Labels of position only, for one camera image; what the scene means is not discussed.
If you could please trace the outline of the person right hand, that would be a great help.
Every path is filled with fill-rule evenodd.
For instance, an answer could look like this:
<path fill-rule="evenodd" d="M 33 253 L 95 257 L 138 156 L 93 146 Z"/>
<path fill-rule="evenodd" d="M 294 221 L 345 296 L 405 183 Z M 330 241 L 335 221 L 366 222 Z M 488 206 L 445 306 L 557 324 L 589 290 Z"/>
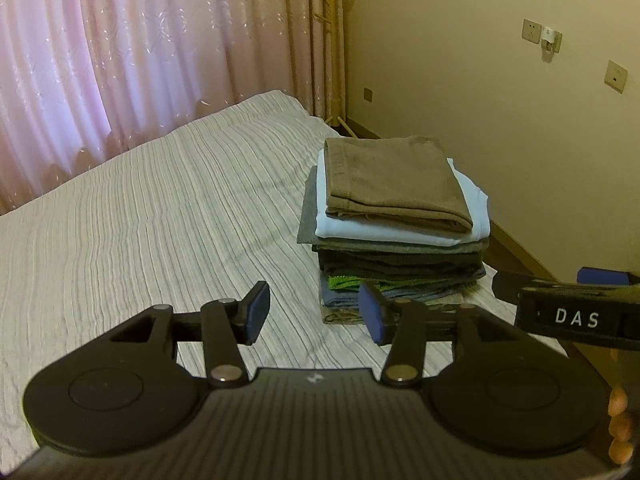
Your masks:
<path fill-rule="evenodd" d="M 608 434 L 612 438 L 608 447 L 608 457 L 617 465 L 626 465 L 634 455 L 634 432 L 636 422 L 628 411 L 628 396 L 624 388 L 616 385 L 608 398 Z"/>

